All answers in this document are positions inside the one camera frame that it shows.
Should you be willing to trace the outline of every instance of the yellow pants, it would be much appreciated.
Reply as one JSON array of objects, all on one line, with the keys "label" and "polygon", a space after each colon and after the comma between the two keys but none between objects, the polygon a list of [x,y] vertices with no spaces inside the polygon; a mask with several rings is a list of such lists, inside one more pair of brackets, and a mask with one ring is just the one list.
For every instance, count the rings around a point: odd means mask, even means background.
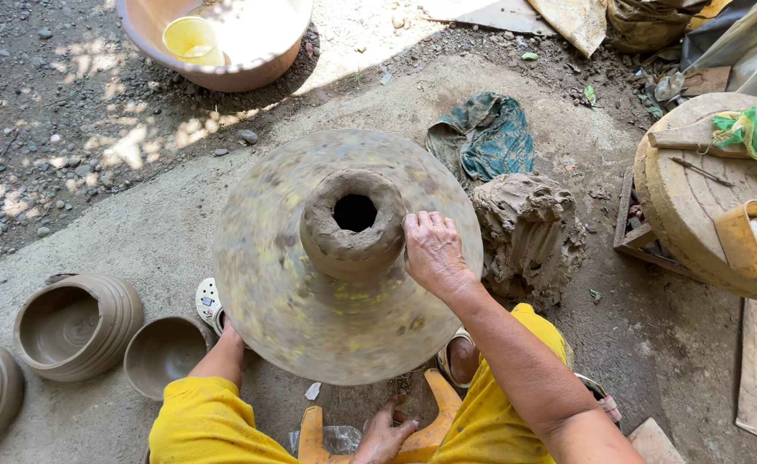
[{"label": "yellow pants", "polygon": [[[530,305],[512,314],[565,362],[564,340]],[[483,357],[453,425],[432,463],[553,463],[510,406]],[[256,430],[252,407],[238,387],[219,377],[187,377],[167,385],[149,434],[152,464],[289,463],[280,444]]]}]

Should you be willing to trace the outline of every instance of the person's left hand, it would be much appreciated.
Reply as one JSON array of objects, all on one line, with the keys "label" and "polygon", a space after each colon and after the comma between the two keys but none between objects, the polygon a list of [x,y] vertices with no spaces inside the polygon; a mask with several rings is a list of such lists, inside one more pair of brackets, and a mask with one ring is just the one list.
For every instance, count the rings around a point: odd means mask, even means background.
[{"label": "person's left hand", "polygon": [[[419,421],[410,420],[396,406],[404,403],[405,396],[394,395],[367,423],[367,429],[355,450],[350,464],[387,464],[402,450],[404,441],[413,435]],[[393,421],[402,423],[393,427]]]}]

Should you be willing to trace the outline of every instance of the green cloth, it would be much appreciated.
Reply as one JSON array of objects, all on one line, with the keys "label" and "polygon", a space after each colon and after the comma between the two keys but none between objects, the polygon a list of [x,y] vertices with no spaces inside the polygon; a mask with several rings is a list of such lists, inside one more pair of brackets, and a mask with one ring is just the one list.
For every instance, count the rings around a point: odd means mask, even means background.
[{"label": "green cloth", "polygon": [[533,137],[525,111],[508,95],[473,95],[427,128],[426,144],[466,191],[472,181],[533,171]]},{"label": "green cloth", "polygon": [[714,115],[714,142],[717,147],[743,143],[748,154],[757,160],[757,115],[756,108],[744,111],[724,111]]}]

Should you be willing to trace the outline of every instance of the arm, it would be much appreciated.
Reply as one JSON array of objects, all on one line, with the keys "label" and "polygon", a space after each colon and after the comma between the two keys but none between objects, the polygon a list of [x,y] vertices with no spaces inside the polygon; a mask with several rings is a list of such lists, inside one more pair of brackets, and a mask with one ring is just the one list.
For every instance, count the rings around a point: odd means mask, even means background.
[{"label": "arm", "polygon": [[422,211],[407,215],[404,229],[407,271],[462,321],[516,413],[557,462],[644,464],[573,372],[467,269],[452,220]]}]

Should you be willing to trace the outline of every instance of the metal tool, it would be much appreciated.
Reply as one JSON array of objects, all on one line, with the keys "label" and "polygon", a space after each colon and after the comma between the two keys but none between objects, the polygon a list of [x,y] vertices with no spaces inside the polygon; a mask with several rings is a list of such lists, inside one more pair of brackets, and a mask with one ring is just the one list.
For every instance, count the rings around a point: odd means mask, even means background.
[{"label": "metal tool", "polygon": [[686,168],[693,168],[694,170],[696,170],[696,172],[698,172],[700,174],[704,174],[707,177],[711,177],[712,179],[714,179],[718,183],[723,184],[724,186],[734,186],[735,185],[733,182],[727,181],[727,180],[723,179],[722,177],[720,177],[720,176],[718,176],[716,174],[711,174],[708,171],[704,170],[703,168],[700,168],[699,166],[694,166],[693,163],[691,163],[687,159],[676,158],[675,156],[671,156],[671,159],[673,161],[675,161],[675,162],[677,162],[677,163],[685,166]]}]

